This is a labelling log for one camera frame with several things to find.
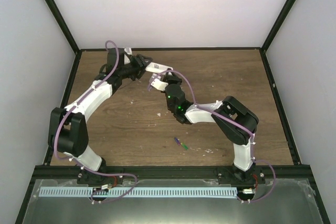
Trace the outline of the white remote control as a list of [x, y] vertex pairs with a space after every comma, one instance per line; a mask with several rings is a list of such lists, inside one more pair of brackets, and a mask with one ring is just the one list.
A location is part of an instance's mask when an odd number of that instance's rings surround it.
[[147, 65], [145, 70], [147, 72], [151, 72], [151, 73], [161, 73], [163, 71], [173, 70], [173, 68], [170, 67], [170, 66], [166, 66], [166, 65], [159, 64], [159, 63], [151, 62], [150, 64]]

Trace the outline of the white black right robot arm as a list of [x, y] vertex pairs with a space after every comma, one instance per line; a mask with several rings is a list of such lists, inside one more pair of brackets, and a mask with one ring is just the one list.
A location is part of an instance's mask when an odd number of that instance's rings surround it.
[[259, 118], [233, 96], [208, 104], [187, 100], [181, 88], [181, 77], [180, 73], [168, 70], [162, 78], [167, 83], [162, 92], [165, 93], [168, 110], [181, 124], [217, 124], [234, 146], [235, 181], [241, 184], [248, 182], [253, 165], [251, 145], [254, 144]]

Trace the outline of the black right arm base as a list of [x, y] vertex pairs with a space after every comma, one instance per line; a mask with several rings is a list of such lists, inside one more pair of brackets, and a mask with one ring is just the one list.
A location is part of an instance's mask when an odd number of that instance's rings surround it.
[[256, 165], [252, 165], [251, 168], [245, 172], [234, 165], [220, 166], [216, 172], [221, 184], [250, 185], [255, 182], [258, 182], [258, 184], [265, 183], [265, 179], [260, 176], [262, 169], [257, 168]]

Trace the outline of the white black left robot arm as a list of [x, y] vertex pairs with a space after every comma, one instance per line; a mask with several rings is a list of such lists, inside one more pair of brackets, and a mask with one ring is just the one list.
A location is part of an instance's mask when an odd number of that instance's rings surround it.
[[107, 62], [102, 65], [90, 87], [73, 103], [55, 108], [50, 115], [48, 145], [54, 156], [61, 153], [82, 168], [89, 169], [89, 178], [102, 184], [107, 178], [104, 160], [89, 146], [87, 121], [95, 110], [115, 94], [124, 79], [140, 79], [152, 58], [133, 55], [131, 49], [109, 49]]

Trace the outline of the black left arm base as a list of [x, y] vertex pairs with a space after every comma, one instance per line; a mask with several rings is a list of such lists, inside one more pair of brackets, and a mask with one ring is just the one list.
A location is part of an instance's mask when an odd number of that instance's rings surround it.
[[103, 166], [97, 172], [90, 172], [86, 168], [75, 165], [78, 170], [77, 183], [90, 186], [100, 186], [104, 184], [121, 185], [123, 182], [137, 182], [135, 175], [127, 172], [123, 166]]

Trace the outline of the blue purple battery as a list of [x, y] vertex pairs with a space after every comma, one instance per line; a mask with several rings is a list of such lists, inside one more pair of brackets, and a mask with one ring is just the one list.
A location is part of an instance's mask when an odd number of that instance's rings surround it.
[[180, 145], [181, 144], [181, 142], [179, 141], [179, 139], [178, 138], [174, 138], [174, 140], [175, 140], [175, 142], [178, 144], [178, 145]]

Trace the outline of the green battery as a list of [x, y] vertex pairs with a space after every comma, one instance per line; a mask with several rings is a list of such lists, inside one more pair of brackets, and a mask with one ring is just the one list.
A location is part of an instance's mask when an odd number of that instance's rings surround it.
[[185, 144], [181, 143], [181, 146], [182, 146], [185, 150], [188, 150], [188, 147], [187, 147]]

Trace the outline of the metal front plate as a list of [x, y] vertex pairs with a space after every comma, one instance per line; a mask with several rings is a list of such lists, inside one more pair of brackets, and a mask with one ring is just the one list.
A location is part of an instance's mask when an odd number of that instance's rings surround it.
[[[307, 180], [267, 180], [257, 202], [236, 198], [39, 197], [41, 187], [90, 187], [38, 180], [23, 223], [322, 223], [315, 193]], [[230, 187], [215, 180], [143, 180], [132, 187]]]

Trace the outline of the black table frame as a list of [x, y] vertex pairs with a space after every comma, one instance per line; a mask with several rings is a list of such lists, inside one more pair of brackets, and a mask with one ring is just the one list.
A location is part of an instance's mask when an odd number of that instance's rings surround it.
[[[259, 118], [254, 154], [266, 179], [307, 180], [315, 193], [322, 223], [329, 223], [316, 179], [302, 162], [267, 58], [267, 50], [296, 0], [286, 0], [260, 47], [143, 47], [150, 57], [177, 61], [191, 82], [197, 100], [215, 94], [205, 85], [214, 79], [221, 95], [232, 94]], [[125, 96], [118, 92], [89, 121], [89, 145], [107, 162], [123, 166], [138, 179], [197, 180], [219, 182], [217, 168], [233, 165], [233, 146], [224, 133], [209, 123], [181, 124], [169, 112], [155, 118], [166, 102], [146, 92], [134, 106], [122, 112]], [[185, 150], [174, 138], [188, 147]]]

